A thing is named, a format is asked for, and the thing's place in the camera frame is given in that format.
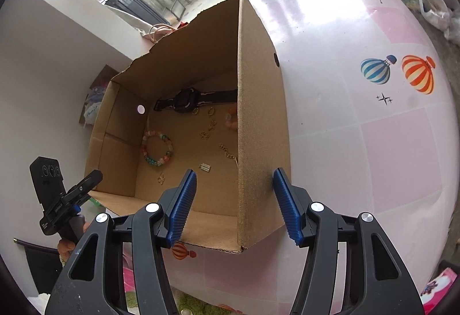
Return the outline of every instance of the cardboard box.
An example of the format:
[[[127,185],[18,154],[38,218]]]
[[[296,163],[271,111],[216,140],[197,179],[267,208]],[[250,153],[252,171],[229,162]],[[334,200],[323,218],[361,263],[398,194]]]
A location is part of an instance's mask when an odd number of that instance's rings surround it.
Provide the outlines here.
[[[205,105],[197,115],[153,111],[159,98],[194,86],[201,92],[238,88],[238,132],[225,126],[229,105]],[[143,105],[147,113],[139,114]],[[210,117],[210,107],[215,114]],[[217,122],[208,131],[211,119]],[[160,130],[174,146],[171,161],[149,165],[140,146],[146,129]],[[210,134],[208,140],[200,132]],[[235,161],[219,148],[223,143]],[[166,145],[148,141],[154,158]],[[210,172],[199,169],[201,163]],[[275,48],[248,0],[227,0],[162,38],[107,88],[91,136],[86,173],[104,179],[91,192],[118,215],[135,213],[178,186],[185,171],[197,174],[197,193],[181,240],[240,252],[283,225],[272,189],[273,171],[290,174],[288,122]],[[165,182],[157,181],[164,173]]]

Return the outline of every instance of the hot air balloon print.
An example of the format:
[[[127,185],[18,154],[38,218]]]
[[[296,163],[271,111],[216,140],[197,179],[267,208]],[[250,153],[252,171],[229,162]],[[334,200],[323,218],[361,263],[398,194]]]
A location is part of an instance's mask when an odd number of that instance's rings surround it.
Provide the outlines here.
[[[419,92],[429,95],[434,89],[432,68],[435,68],[431,57],[423,58],[416,55],[407,55],[402,59],[402,72],[411,86]]]
[[[234,312],[235,314],[242,314],[240,310],[232,309],[230,306],[227,306],[226,304],[218,304],[217,307],[220,307],[221,309],[224,309],[224,310]]]
[[[397,59],[389,55],[385,60],[368,58],[361,62],[361,72],[364,77],[376,84],[385,84],[390,79],[390,65],[394,65]]]
[[[179,260],[185,259],[187,256],[196,257],[196,253],[193,250],[188,250],[182,242],[176,242],[171,250],[174,257]]]

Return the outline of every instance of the pink package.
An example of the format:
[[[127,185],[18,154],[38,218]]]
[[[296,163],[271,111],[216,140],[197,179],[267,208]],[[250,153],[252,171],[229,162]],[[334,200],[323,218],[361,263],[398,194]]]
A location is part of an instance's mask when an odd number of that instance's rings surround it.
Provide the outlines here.
[[[452,269],[446,268],[436,279],[430,281],[426,285],[420,295],[425,315],[433,310],[439,301],[446,295],[456,278],[457,274],[452,271]]]

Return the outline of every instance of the table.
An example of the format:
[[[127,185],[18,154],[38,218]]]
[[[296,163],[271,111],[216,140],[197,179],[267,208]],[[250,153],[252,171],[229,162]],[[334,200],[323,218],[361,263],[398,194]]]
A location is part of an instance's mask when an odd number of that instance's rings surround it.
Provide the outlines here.
[[[373,213],[421,291],[459,183],[454,102],[430,39],[400,0],[250,1],[280,60],[292,184],[336,213]],[[287,315],[306,253],[281,228],[241,254],[187,245],[164,260],[171,285],[203,301]]]

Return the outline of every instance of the blue striped hot air balloon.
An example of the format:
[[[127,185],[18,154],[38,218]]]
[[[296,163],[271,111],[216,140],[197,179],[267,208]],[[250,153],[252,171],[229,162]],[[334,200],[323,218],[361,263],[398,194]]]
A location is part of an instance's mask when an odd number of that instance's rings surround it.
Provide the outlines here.
[[[396,57],[389,55],[385,60],[369,58],[361,62],[364,77],[376,84],[385,84],[390,78],[390,64],[396,63]]]

